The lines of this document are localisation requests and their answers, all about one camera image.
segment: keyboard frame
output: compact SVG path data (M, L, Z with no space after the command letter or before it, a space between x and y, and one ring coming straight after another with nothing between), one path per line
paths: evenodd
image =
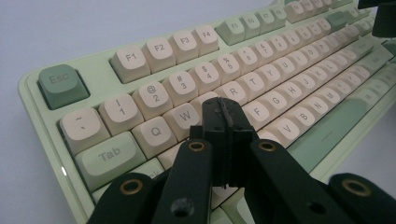
M283 0L275 0L270 6L264 7L269 8L271 6L283 6ZM355 6L352 4L346 4L342 7L338 7L336 10L344 10L348 7ZM72 155L69 153L65 143L62 132L59 128L59 120L64 117L67 113L80 109L82 107L93 107L98 106L107 98L121 94L121 93L132 93L137 90L141 85L149 83L150 81L161 81L166 77L174 74L180 70L189 70L198 63L210 62L217 58L221 54L229 53L236 49L244 46L250 46L259 40L267 39L272 35L280 34L292 27L297 27L306 24L310 21L314 21L325 15L333 13L334 10L319 14L309 19L295 22L290 24L286 21L286 26L264 35L251 38L243 41L242 43L227 46L224 41L219 37L219 50L209 53L203 57L193 59L191 61L176 65L174 67L162 70L161 72L153 75L140 78L136 81L122 84L112 69L109 60L114 55L117 49L126 46L119 46L114 49L109 49L103 52L99 52L93 55L88 55L82 58L64 62L74 67L80 76L82 77L85 86L87 87L90 97L61 107L56 110L49 110L40 89L38 88L38 74L39 72L48 67L36 69L35 71L23 76L19 83L19 93L25 109L32 121L38 138L47 154L49 163L55 173L58 182L64 192L64 196L69 204L69 207L75 217L76 222L86 222L89 218L90 213L94 208L94 203L91 194L88 192L84 185L77 166L74 162ZM244 12L239 15L235 15L229 18L239 18L244 15ZM203 24L210 24L213 27L219 26L223 20L212 21ZM171 34L162 35L166 39ZM131 45L137 45L143 47L147 40L133 43ZM346 137L335 147L329 154L323 159L315 169L310 173L314 178L322 181L327 181L328 177L336 170L336 168L343 162L343 160L353 151L359 141L366 135L370 129L378 122L380 118L389 110L389 108L396 102L396 87L393 87L389 92L365 115L365 117L358 123Z

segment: brass screw hole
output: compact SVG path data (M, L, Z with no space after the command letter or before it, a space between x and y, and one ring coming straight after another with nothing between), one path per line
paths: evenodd
M345 179L345 180L343 180L342 185L343 185L344 189L346 189L347 191L349 191L353 194L356 194L358 196L361 196L361 197L368 197L372 194L370 188L367 187L366 185L362 184L358 180Z
M260 142L259 143L259 148L264 150L264 151L269 151L269 152L272 152L272 151L276 150L276 147L273 144L269 143L269 142Z
M124 195L136 194L143 188L143 182L139 179L130 179L123 182L120 191Z
M189 149L192 151L202 151L205 149L205 145L200 142L191 142L189 143Z

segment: a key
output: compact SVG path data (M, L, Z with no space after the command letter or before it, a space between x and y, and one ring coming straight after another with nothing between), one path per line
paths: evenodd
M71 112L59 124L74 156L110 137L105 124L93 108Z

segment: white surface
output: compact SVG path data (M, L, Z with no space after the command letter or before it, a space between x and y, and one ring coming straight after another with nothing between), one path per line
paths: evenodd
M1 1L2 223L74 222L18 95L22 75L45 65L226 18L268 3L259 0ZM395 111L393 107L391 118L395 117ZM387 145L357 150L342 171L373 179L396 197L396 152L392 148L396 145L393 138L396 124L386 126L388 129L376 133L385 138Z

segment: keyboard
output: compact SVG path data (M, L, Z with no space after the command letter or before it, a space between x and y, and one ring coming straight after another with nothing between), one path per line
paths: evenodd
M78 223L117 176L172 167L217 96L325 181L396 101L373 24L350 0L278 1L37 69L19 91ZM243 193L213 188L211 223L252 223Z

